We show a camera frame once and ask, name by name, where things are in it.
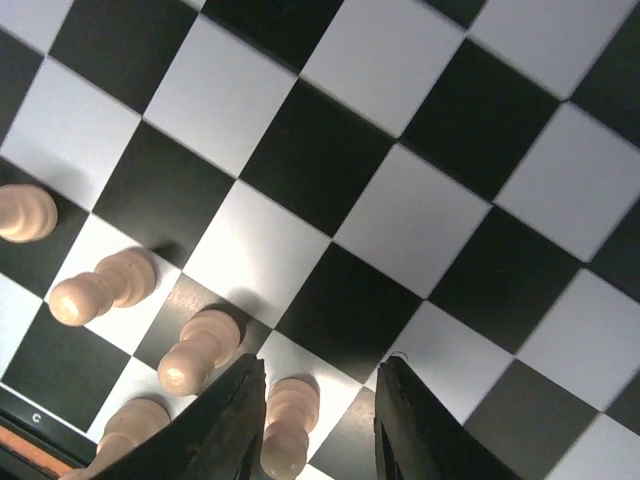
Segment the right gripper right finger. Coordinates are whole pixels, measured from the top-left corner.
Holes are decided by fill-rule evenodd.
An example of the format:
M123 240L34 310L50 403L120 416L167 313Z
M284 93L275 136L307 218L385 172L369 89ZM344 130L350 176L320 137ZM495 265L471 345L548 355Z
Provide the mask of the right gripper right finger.
M375 459L379 479L517 479L469 434L399 356L377 370Z

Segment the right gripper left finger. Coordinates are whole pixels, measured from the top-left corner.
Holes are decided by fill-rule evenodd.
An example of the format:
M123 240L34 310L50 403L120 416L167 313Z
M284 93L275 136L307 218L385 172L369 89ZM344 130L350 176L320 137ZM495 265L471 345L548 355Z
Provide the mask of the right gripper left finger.
M264 361L244 354L165 428L90 479L250 479L264 420Z

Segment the light wooden chess queen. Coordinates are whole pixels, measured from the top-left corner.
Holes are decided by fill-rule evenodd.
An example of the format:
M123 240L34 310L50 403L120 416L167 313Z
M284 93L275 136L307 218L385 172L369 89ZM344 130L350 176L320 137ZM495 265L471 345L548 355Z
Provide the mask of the light wooden chess queen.
M170 423L159 403L135 398L125 403L106 423L96 456L86 468L74 469L63 479L90 479L150 439Z

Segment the light wooden pawn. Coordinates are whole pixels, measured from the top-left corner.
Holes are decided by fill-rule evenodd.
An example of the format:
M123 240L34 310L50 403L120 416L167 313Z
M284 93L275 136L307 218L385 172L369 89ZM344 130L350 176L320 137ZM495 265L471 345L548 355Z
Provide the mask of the light wooden pawn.
M240 329L230 315L214 309L198 312L161 359L157 368L160 386L172 396L198 394L211 372L229 362L240 341Z
M31 184L1 187L1 237L28 243L48 236L56 227L58 209L53 197Z
M278 381L266 401L260 462L272 479L296 479L307 463L309 434L319 420L320 397L308 382Z
M102 259L93 271L57 284L49 296L49 310L64 325L83 326L112 308L137 305L152 293L156 280L147 255L123 250Z

